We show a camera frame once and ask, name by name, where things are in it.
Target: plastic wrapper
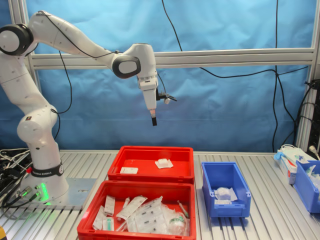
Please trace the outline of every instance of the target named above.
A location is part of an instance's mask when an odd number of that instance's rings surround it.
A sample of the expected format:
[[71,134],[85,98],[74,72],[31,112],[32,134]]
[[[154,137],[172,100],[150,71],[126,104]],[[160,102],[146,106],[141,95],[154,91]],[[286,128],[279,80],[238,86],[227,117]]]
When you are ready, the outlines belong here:
[[315,167],[316,167],[316,165],[313,165],[313,166],[309,167],[309,168],[305,171],[305,173],[308,175],[308,177],[311,176],[312,171],[315,169]]
[[189,236],[190,221],[161,201],[159,197],[141,205],[126,221],[128,232]]

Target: box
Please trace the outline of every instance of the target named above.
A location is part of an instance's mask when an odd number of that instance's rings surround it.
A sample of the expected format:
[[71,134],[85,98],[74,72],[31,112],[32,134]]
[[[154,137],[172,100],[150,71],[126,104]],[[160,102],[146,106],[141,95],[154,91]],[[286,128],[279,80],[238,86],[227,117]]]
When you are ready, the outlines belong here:
[[[127,197],[133,199],[142,195],[147,197],[147,201],[149,201],[163,196],[163,204],[170,209],[181,212],[177,203],[179,200],[189,212],[190,236],[94,230],[92,224],[100,206],[104,206],[107,195],[115,197],[115,213],[120,212]],[[114,220],[114,229],[123,223],[123,220],[119,222],[116,219]],[[77,227],[77,232],[79,240],[196,240],[195,187],[193,184],[187,183],[104,181],[84,213]]]
[[[202,162],[204,201],[210,217],[249,217],[251,193],[235,162]],[[233,188],[238,200],[215,204],[214,190]]]
[[296,161],[297,171],[295,177],[294,188],[299,194],[305,208],[310,213],[320,213],[319,190],[312,183],[306,170],[315,165],[314,172],[320,174],[320,161],[309,161],[309,163],[301,164]]
[[274,157],[274,159],[278,163],[288,183],[294,184],[296,181],[296,174],[297,174],[296,165],[292,161],[287,159],[284,155],[280,155],[279,157]]
[[[155,164],[159,159],[170,159],[173,167],[159,169]],[[138,168],[138,172],[120,173],[122,167]],[[108,179],[117,181],[193,184],[194,178],[190,147],[123,146],[108,171]]]

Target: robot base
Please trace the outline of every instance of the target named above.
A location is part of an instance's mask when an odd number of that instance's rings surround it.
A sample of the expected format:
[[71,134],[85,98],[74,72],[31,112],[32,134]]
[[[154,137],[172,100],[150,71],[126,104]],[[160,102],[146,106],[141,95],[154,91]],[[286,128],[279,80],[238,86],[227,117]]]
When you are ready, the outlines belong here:
[[96,185],[96,178],[66,178],[69,189],[62,196],[44,204],[31,202],[21,208],[55,208],[66,210],[82,210],[89,200],[89,195]]

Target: red plastic bin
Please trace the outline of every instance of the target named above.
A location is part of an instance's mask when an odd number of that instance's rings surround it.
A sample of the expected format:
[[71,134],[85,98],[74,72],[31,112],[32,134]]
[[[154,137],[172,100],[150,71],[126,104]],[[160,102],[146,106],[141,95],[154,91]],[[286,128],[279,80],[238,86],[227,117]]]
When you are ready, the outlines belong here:
[[[117,221],[116,215],[121,211],[127,197],[133,199],[136,196],[142,195],[148,198],[145,201],[147,203],[163,196],[163,204],[167,205],[170,209],[181,212],[177,203],[177,200],[179,200],[189,212],[190,236],[94,230],[92,224],[100,206],[105,205],[107,195],[115,197],[114,229],[117,229],[123,223],[123,221]],[[77,227],[77,232],[79,240],[195,240],[196,211],[194,185],[187,183],[104,181],[84,213]]]
[[[123,146],[109,171],[109,180],[193,184],[194,151],[190,147]],[[170,159],[171,168],[159,169],[155,161]],[[120,173],[122,167],[138,168],[137,174]]]

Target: black cable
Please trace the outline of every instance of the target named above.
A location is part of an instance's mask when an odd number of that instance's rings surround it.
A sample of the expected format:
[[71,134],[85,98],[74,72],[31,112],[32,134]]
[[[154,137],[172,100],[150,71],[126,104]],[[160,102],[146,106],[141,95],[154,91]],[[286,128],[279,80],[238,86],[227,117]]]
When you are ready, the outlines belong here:
[[310,122],[313,122],[313,120],[312,119],[310,119],[310,118],[308,118],[308,117],[306,117],[306,116],[300,116],[301,118],[304,118],[304,119],[308,119]]
[[290,112],[288,111],[287,107],[286,107],[286,100],[285,100],[285,93],[284,93],[284,89],[282,87],[282,83],[280,81],[280,77],[279,75],[277,74],[276,77],[278,78],[278,81],[279,81],[279,85],[280,85],[280,88],[281,88],[281,94],[282,94],[282,102],[283,102],[283,107],[286,111],[286,113],[290,116],[292,122],[293,122],[293,133],[294,133],[294,138],[293,138],[293,145],[295,144],[295,139],[296,139],[296,134],[297,134],[297,123],[296,123],[296,120],[294,119],[294,117],[290,114]]
[[275,108],[275,101],[276,101],[276,91],[277,91],[277,82],[278,79],[275,77],[275,84],[274,84],[274,93],[273,93],[273,102],[272,102],[272,109],[273,109],[273,114],[274,114],[274,119],[275,119],[275,129],[272,137],[272,152],[275,152],[275,137],[278,129],[278,119],[276,115],[276,108]]
[[290,73],[293,73],[293,72],[296,72],[296,71],[299,71],[299,70],[302,70],[302,69],[306,69],[308,68],[309,66],[304,66],[304,67],[301,67],[301,68],[298,68],[296,70],[292,70],[292,71],[287,71],[287,72],[284,72],[284,73],[280,73],[279,75],[284,75],[284,74],[290,74]]
[[60,122],[61,122],[61,119],[60,119],[59,113],[58,113],[56,110],[54,110],[54,109],[51,108],[51,112],[57,114],[57,115],[58,115],[58,119],[59,119],[58,131],[56,132],[55,137],[54,137],[54,140],[56,140],[56,138],[57,138],[57,136],[58,136],[58,134],[59,134],[59,131],[60,131]]
[[160,77],[159,73],[157,73],[157,74],[158,74],[158,76],[159,76],[159,78],[160,78],[160,80],[161,80],[161,82],[162,82],[164,92],[167,93],[166,87],[165,87],[165,85],[164,85],[164,81],[162,81],[162,78]]
[[60,125],[61,125],[60,114],[64,114],[64,113],[68,112],[69,109],[71,108],[71,105],[72,105],[72,84],[71,84],[71,81],[70,81],[70,78],[69,78],[69,75],[68,75],[68,71],[67,71],[67,68],[66,68],[66,65],[65,65],[65,61],[62,58],[62,55],[61,55],[60,51],[59,51],[59,54],[60,54],[60,58],[61,58],[62,63],[63,63],[63,67],[64,67],[64,71],[65,71],[66,77],[68,78],[68,81],[69,81],[69,84],[70,84],[70,104],[69,104],[69,107],[65,111],[57,112],[56,110],[51,109],[51,112],[57,114],[58,118],[59,118],[58,131],[55,134],[54,140],[56,140],[56,138],[57,138],[57,136],[59,134],[59,131],[60,131]]
[[312,104],[312,105],[314,105],[314,106],[316,105],[316,104],[313,103],[313,102],[305,102],[305,103],[302,104],[302,106],[303,106],[303,105],[306,105],[306,104]]
[[181,44],[180,44],[180,41],[179,41],[179,38],[178,38],[178,34],[177,34],[177,32],[176,32],[176,29],[175,29],[175,26],[174,26],[174,24],[172,23],[172,21],[170,20],[170,17],[168,16],[168,14],[167,14],[164,0],[162,0],[162,5],[163,5],[163,10],[164,10],[164,12],[165,12],[165,15],[166,15],[166,17],[168,18],[169,22],[171,23],[171,26],[172,26],[172,28],[173,28],[173,31],[174,31],[176,40],[178,41],[180,50],[181,50],[181,52],[183,52],[182,47],[181,47]]
[[[164,3],[164,0],[161,0],[162,1],[162,5],[163,5],[163,10],[165,12],[165,15],[166,17],[168,18],[169,22],[171,23],[171,26],[173,28],[173,31],[174,31],[174,34],[175,34],[175,37],[176,37],[176,40],[179,44],[179,48],[180,50],[183,52],[183,49],[181,47],[181,44],[180,44],[180,41],[179,41],[179,37],[178,37],[178,34],[177,34],[177,31],[175,29],[175,26],[173,25],[167,11],[166,11],[166,7],[165,7],[165,3]],[[276,0],[276,12],[275,12],[275,48],[278,48],[278,10],[279,10],[279,0]],[[284,73],[281,73],[281,75],[284,75],[284,74],[288,74],[288,73],[293,73],[293,72],[296,72],[296,71],[299,71],[299,70],[302,70],[302,69],[305,69],[307,68],[308,66],[305,66],[305,67],[302,67],[302,68],[299,68],[299,69],[296,69],[296,70],[292,70],[292,71],[288,71],[288,72],[284,72]],[[282,87],[282,84],[281,84],[281,80],[279,78],[279,75],[278,74],[278,67],[275,66],[275,70],[273,69],[267,69],[267,70],[264,70],[264,71],[258,71],[258,72],[254,72],[254,73],[250,73],[250,74],[243,74],[243,75],[233,75],[233,76],[219,76],[219,75],[216,75],[214,73],[212,73],[211,71],[203,68],[203,67],[200,67],[201,70],[204,70],[206,71],[207,73],[217,77],[217,78],[221,78],[221,79],[227,79],[227,78],[237,78],[237,77],[247,77],[247,76],[252,76],[252,75],[256,75],[256,74],[260,74],[260,73],[264,73],[264,72],[268,72],[268,71],[272,71],[275,73],[275,85],[274,85],[274,94],[273,94],[273,102],[272,102],[272,108],[273,108],[273,114],[274,114],[274,118],[275,118],[275,130],[274,130],[274,134],[273,134],[273,138],[272,138],[272,150],[273,152],[275,151],[274,150],[274,141],[275,141],[275,137],[276,137],[276,133],[277,133],[277,129],[278,129],[278,120],[277,120],[277,115],[276,115],[276,110],[275,110],[275,98],[276,98],[276,91],[277,91],[277,81],[279,81],[279,84],[280,84],[280,88],[281,88],[281,93],[282,93],[282,99],[283,99],[283,106],[284,106],[284,109],[285,111],[288,113],[288,115],[290,116],[290,118],[292,119],[293,121],[293,127],[294,127],[294,134],[296,134],[297,130],[297,125],[296,125],[296,121],[294,120],[294,118],[292,117],[292,115],[289,113],[287,107],[286,107],[286,103],[285,103],[285,95],[284,95],[284,91],[283,91],[283,87]]]
[[[276,0],[276,8],[275,9],[276,9],[275,10],[275,48],[278,48],[278,0]],[[273,114],[274,114],[274,119],[275,119],[275,129],[274,129],[274,133],[273,133],[273,137],[272,137],[272,152],[273,153],[275,152],[275,138],[276,138],[276,133],[277,133],[277,129],[278,129],[278,120],[277,120],[276,108],[275,108],[277,81],[278,81],[277,75],[278,75],[278,67],[277,67],[277,65],[275,65],[275,85],[274,85],[273,102],[272,102]]]
[[24,205],[26,205],[26,204],[29,204],[29,203],[31,203],[34,199],[36,199],[36,197],[38,196],[38,194],[37,193],[35,193],[34,195],[32,195],[32,197],[28,200],[28,201],[26,201],[26,202],[24,202],[24,203],[21,203],[20,205],[16,205],[16,206],[12,206],[12,205],[10,205],[10,206],[7,206],[6,208],[8,208],[8,209],[12,209],[12,208],[19,208],[19,207],[22,207],[22,206],[24,206]]
[[[303,107],[303,105],[304,105],[304,101],[305,101],[306,97],[308,96],[308,93],[310,92],[310,90],[311,90],[311,86],[310,86],[310,87],[308,88],[308,90],[305,92],[305,94],[304,94],[304,96],[303,96],[303,98],[302,98],[302,101],[301,101],[301,103],[300,103],[300,106],[299,106],[299,108],[298,108],[298,112],[297,112],[297,114],[296,114],[295,124],[296,124],[297,128],[296,128],[295,130],[293,130],[293,132],[296,131],[295,136],[297,136],[297,130],[298,130],[299,121],[300,121],[300,118],[302,117],[302,116],[300,115],[300,114],[301,114],[301,110],[302,110],[302,107]],[[291,133],[285,138],[285,140],[283,141],[282,145],[285,144],[285,142],[286,142],[287,139],[293,134],[293,132],[291,132]]]
[[65,61],[62,58],[62,55],[61,55],[60,51],[59,51],[59,54],[60,54],[61,61],[63,63],[63,67],[64,67],[64,71],[65,71],[66,77],[68,78],[68,81],[69,81],[69,84],[70,84],[70,105],[67,108],[67,110],[58,112],[58,114],[64,114],[64,113],[69,111],[69,109],[71,108],[71,105],[72,105],[72,84],[71,84],[71,81],[70,81],[70,78],[69,78],[69,75],[68,75],[68,71],[67,71],[67,68],[66,68],[66,65],[65,65]]
[[[165,12],[165,15],[166,15],[166,17],[168,18],[169,22],[171,23],[172,29],[173,29],[174,34],[175,34],[175,38],[176,38],[176,40],[177,40],[177,42],[178,42],[178,44],[179,44],[179,48],[180,48],[181,52],[183,52],[183,49],[182,49],[181,44],[180,44],[179,37],[178,37],[177,32],[176,32],[176,28],[175,28],[174,24],[172,23],[169,15],[167,14],[167,10],[166,10],[165,4],[164,4],[164,0],[161,0],[161,1],[162,1],[163,10],[164,10],[164,12]],[[296,70],[292,70],[292,71],[288,71],[288,72],[283,72],[283,73],[281,73],[281,74],[279,74],[279,75],[284,75],[284,74],[293,73],[293,72],[296,72],[296,71],[299,71],[299,70],[302,70],[302,69],[306,69],[306,68],[308,68],[308,67],[309,67],[309,66],[305,66],[305,67],[302,67],[302,68],[299,68],[299,69],[296,69]],[[220,78],[220,79],[237,78],[237,77],[247,77],[247,76],[252,76],[252,75],[256,75],[256,74],[261,74],[261,73],[264,73],[264,72],[267,72],[267,71],[276,72],[274,69],[267,69],[267,70],[263,70],[263,71],[257,71],[257,72],[254,72],[254,73],[250,73],[250,74],[232,75],[232,76],[219,76],[219,75],[216,75],[216,74],[210,72],[209,70],[207,70],[207,69],[205,69],[205,68],[203,68],[203,67],[199,67],[199,68],[202,69],[202,70],[204,70],[204,71],[206,71],[207,73],[209,73],[209,74],[217,77],[217,78]]]
[[89,56],[89,57],[91,57],[91,58],[93,58],[93,59],[97,59],[97,58],[101,58],[101,57],[107,56],[107,55],[109,55],[109,54],[118,53],[117,51],[112,51],[112,52],[106,53],[106,54],[101,55],[101,56],[91,56],[90,54],[82,51],[77,45],[75,45],[75,44],[60,30],[60,28],[57,27],[57,26],[51,21],[51,19],[50,19],[47,15],[45,15],[45,16],[46,16],[46,18],[59,30],[59,32],[62,33],[62,35],[63,35],[66,39],[68,39],[69,42],[70,42],[73,46],[75,46],[75,47],[76,47],[80,52],[82,52],[83,54],[85,54],[85,55],[87,55],[87,56]]
[[7,204],[8,200],[10,199],[10,197],[12,196],[12,194],[20,187],[20,184],[21,184],[23,178],[24,178],[24,175],[21,175],[20,178],[17,178],[17,179],[16,179],[16,181],[19,179],[19,182],[17,183],[17,185],[15,185],[15,186],[7,193],[7,195],[6,195],[5,198],[3,199],[2,203],[1,203],[1,207],[2,207],[2,208],[7,208],[7,207],[9,206],[9,204],[15,203],[14,200],[13,200],[12,202],[10,202],[10,203]]
[[294,130],[292,130],[292,132],[290,132],[290,134],[285,138],[285,140],[283,141],[283,143],[281,144],[284,145],[286,143],[286,141],[288,140],[288,138],[290,138],[290,136],[294,133]]

